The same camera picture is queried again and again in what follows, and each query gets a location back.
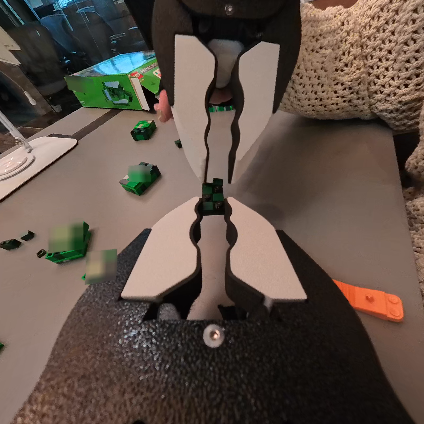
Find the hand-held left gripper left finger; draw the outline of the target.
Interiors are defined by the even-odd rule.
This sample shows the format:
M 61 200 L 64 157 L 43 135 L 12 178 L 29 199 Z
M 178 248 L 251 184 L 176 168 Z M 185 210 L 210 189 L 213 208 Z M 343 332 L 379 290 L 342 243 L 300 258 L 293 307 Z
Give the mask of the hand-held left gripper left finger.
M 200 205 L 201 199 L 193 197 L 154 224 L 122 299 L 172 304 L 182 319 L 188 317 L 202 289 Z

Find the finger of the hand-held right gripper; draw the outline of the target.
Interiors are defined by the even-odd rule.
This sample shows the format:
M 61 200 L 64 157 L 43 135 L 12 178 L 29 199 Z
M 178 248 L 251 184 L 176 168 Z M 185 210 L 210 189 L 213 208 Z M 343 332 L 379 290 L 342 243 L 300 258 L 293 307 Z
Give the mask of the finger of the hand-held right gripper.
M 232 76 L 235 117 L 231 124 L 228 182 L 236 183 L 259 149 L 272 114 L 280 46 L 258 43 L 237 59 Z
M 208 98 L 216 81 L 216 58 L 196 36 L 175 35 L 173 118 L 189 165 L 207 179 L 210 129 Z

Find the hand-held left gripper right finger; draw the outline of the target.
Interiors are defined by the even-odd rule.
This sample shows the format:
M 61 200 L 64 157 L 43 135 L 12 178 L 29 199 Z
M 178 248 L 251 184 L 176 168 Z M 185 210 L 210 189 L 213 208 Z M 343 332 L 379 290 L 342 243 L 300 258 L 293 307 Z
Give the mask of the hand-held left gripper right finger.
M 307 294 L 277 230 L 233 197 L 225 200 L 225 292 L 237 315 L 268 319 L 275 307 L 304 304 Z

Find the dark green lego assembly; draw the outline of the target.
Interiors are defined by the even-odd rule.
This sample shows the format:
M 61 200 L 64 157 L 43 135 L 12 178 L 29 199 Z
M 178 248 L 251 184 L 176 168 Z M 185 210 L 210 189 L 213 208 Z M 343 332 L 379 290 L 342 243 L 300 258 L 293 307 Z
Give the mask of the dark green lego assembly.
M 225 214 L 223 180 L 221 178 L 213 178 L 212 182 L 202 184 L 201 212 L 202 216 Z

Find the person's right forearm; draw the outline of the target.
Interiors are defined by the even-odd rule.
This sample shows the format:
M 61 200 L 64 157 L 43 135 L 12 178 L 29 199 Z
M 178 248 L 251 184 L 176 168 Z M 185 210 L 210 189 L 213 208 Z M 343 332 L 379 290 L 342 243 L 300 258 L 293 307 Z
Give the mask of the person's right forearm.
M 301 4 L 299 57 L 279 110 L 312 119 L 423 124 L 424 2 Z

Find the dark green lego cube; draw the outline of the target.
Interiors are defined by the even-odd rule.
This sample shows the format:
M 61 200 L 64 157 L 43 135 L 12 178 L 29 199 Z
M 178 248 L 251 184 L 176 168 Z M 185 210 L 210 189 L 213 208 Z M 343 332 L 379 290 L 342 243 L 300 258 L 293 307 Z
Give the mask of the dark green lego cube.
M 156 130 L 155 121 L 141 120 L 131 130 L 131 137 L 134 141 L 149 140 Z

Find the green lego face block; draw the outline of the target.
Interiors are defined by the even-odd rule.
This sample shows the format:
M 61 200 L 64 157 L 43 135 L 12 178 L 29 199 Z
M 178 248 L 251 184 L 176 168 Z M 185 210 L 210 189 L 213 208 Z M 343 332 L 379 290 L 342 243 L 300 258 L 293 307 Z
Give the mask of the green lego face block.
M 45 258 L 53 263 L 63 263 L 85 257 L 91 232 L 85 221 L 59 225 L 50 229 Z
M 88 252 L 86 272 L 82 279 L 86 285 L 112 281 L 117 274 L 117 250 Z

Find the green lego block dark studs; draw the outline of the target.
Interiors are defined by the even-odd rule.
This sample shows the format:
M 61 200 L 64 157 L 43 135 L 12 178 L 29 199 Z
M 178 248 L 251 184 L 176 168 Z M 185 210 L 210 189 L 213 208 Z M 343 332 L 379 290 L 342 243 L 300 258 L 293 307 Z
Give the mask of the green lego block dark studs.
M 128 167 L 127 175 L 119 181 L 119 184 L 127 192 L 142 195 L 160 176 L 161 172 L 157 165 L 140 162 Z

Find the green cardboard lego box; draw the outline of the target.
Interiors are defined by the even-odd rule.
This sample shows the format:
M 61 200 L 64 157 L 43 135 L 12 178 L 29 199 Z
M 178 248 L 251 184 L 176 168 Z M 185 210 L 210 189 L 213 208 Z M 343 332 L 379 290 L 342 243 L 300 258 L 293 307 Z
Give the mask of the green cardboard lego box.
M 161 72 L 155 52 L 140 51 L 114 56 L 64 79 L 83 107 L 154 113 Z

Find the scattered small dark lego pieces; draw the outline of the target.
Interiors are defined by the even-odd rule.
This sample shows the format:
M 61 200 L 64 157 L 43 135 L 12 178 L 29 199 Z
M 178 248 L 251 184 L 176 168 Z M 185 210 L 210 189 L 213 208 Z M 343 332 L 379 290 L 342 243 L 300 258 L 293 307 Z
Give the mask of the scattered small dark lego pieces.
M 8 240 L 3 240 L 0 242 L 0 248 L 10 251 L 10 250 L 14 250 L 17 249 L 21 246 L 23 241 L 30 241 L 32 239 L 34 239 L 35 237 L 35 233 L 28 230 L 26 231 L 24 234 L 22 234 L 19 239 L 8 239 Z

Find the person's right hand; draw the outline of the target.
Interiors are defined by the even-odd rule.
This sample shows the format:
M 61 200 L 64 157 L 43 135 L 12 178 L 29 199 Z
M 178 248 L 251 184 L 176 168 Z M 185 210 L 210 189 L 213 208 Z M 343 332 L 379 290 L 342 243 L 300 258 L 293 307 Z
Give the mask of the person's right hand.
M 154 110 L 156 111 L 156 114 L 158 114 L 160 122 L 165 123 L 173 119 L 172 109 L 165 89 L 161 90 L 158 97 L 158 103 L 154 105 Z

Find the orange brick separator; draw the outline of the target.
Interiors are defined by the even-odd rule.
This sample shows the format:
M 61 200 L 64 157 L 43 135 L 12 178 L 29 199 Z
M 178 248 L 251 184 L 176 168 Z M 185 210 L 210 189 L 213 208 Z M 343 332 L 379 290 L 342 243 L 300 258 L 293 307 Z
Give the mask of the orange brick separator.
M 400 297 L 379 290 L 360 288 L 333 280 L 345 295 L 350 305 L 360 312 L 395 323 L 404 319 L 404 308 Z

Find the dark office chairs row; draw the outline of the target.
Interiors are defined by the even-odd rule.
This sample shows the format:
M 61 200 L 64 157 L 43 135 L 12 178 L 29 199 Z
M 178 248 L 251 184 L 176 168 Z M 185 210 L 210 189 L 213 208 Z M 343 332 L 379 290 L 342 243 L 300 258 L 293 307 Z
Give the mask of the dark office chairs row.
M 16 56 L 39 93 L 51 103 L 64 96 L 66 77 L 97 77 L 133 69 L 151 50 L 136 24 L 133 1 L 22 1 L 27 16 L 10 34 Z

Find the white book stand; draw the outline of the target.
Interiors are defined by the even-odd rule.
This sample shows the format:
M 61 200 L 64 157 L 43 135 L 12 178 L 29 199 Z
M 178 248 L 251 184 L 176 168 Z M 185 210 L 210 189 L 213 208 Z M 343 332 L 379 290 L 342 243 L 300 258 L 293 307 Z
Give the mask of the white book stand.
M 0 118 L 17 146 L 1 154 L 0 200 L 2 201 L 72 150 L 78 142 L 75 138 L 60 134 L 28 141 L 2 112 Z

